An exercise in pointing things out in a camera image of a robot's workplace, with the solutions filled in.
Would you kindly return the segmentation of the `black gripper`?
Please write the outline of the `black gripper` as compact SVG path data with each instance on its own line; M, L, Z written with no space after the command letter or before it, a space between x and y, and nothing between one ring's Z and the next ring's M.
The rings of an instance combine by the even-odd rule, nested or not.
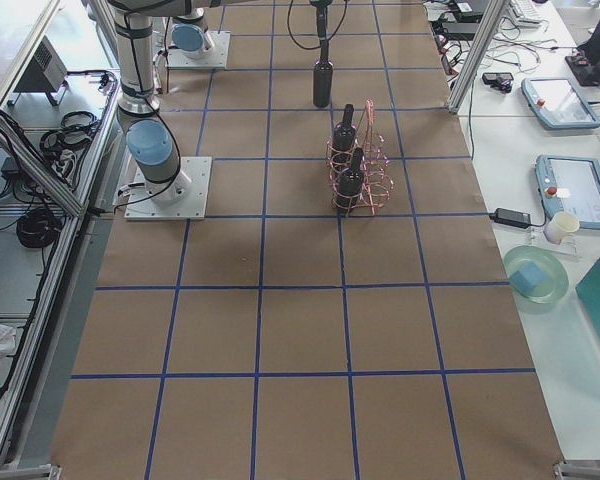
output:
M309 4L315 9L316 33L320 45L327 42L328 7L330 0L310 0Z

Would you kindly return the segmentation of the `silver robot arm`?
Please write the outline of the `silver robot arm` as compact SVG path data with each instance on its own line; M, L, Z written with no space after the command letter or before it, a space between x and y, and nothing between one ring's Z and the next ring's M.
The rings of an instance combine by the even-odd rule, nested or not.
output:
M319 44L316 47L302 46L291 33L290 16L287 16L287 27L292 40L305 50L318 50L318 64L329 64L329 41L327 31L328 6L331 1L311 1L316 9L316 30ZM171 35L171 41L162 49L162 55L172 55L175 69L225 69L230 33L228 31L212 31L206 25L204 10L199 8L189 16L172 18L170 27L164 26L165 33Z
M111 1L114 12L122 94L118 120L126 145L144 177L148 196L172 203L186 193L191 181L181 167L181 154L159 115L152 63L153 19L197 21L212 1Z

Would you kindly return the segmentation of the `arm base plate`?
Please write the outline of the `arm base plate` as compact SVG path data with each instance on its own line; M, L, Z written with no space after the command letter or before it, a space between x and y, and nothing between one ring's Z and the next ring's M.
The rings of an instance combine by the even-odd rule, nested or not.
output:
M202 220L206 214L211 178L212 158L183 157L180 173L174 182L165 185L146 183L144 175L136 168L124 218L139 220Z
M171 70L224 70L230 38L229 31L203 32L194 26L180 25L172 30L168 67Z

